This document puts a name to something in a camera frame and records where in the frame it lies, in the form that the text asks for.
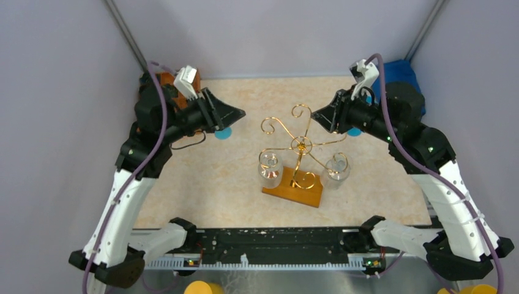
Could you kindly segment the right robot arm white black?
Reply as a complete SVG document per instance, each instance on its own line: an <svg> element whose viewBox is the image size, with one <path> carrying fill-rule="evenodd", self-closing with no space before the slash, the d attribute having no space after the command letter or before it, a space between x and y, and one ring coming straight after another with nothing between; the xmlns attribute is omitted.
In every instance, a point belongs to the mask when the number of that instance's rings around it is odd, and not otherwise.
<svg viewBox="0 0 519 294"><path fill-rule="evenodd" d="M332 102L311 114L330 133L358 128L385 141L389 154L416 182L436 212L441 229L408 227L373 216L360 227L371 246L391 247L425 260L449 281L484 278L513 251L513 242L500 237L485 223L469 190L463 184L455 152L447 137L421 121L425 99L405 82L386 85L386 110L396 134L393 142L386 127L384 107L353 97L353 90L338 90Z"/></svg>

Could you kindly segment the blue wine glass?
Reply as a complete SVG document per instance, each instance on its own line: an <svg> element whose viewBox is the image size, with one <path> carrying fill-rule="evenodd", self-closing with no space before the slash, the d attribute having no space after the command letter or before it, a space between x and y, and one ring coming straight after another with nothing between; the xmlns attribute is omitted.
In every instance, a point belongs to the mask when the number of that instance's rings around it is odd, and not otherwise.
<svg viewBox="0 0 519 294"><path fill-rule="evenodd" d="M348 136L351 136L351 137L358 137L358 136L362 135L362 133L363 132L356 127L353 127L352 129L347 131Z"/></svg>
<svg viewBox="0 0 519 294"><path fill-rule="evenodd" d="M216 130L214 136L218 140L226 140L232 135L232 128L226 127L222 130Z"/></svg>

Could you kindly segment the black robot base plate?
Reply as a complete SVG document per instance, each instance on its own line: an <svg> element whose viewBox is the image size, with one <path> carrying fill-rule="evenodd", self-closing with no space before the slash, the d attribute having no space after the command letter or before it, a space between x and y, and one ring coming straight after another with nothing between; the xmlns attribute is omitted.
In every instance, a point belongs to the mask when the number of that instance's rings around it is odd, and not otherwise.
<svg viewBox="0 0 519 294"><path fill-rule="evenodd" d="M201 257L202 265L325 265L348 263L353 254L393 254L368 244L356 227L205 228L174 255Z"/></svg>

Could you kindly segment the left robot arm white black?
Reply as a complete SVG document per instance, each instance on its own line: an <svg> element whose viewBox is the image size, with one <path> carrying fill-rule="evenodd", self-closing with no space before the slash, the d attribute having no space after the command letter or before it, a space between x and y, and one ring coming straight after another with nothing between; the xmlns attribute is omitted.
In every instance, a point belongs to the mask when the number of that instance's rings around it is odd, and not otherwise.
<svg viewBox="0 0 519 294"><path fill-rule="evenodd" d="M139 88L136 121L121 146L103 214L87 245L69 257L69 263L84 272L84 293L129 288L149 262L175 249L197 246L196 226L180 217L144 237L133 236L133 226L172 155L171 144L199 130L223 130L242 119L245 111L222 102L207 88L180 108L171 91L170 85L152 83Z"/></svg>

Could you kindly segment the clear wine glass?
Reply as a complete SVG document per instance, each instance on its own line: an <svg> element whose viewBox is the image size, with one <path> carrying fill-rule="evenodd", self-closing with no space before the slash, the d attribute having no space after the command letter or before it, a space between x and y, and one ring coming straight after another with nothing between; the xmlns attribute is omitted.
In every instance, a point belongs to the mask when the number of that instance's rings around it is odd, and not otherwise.
<svg viewBox="0 0 519 294"><path fill-rule="evenodd" d="M337 190L345 183L350 172L349 158L343 153L335 153L326 162L320 175L320 183L325 189Z"/></svg>
<svg viewBox="0 0 519 294"><path fill-rule="evenodd" d="M258 174L260 183L267 189L279 186L283 176L283 161L280 155L266 151L259 156Z"/></svg>

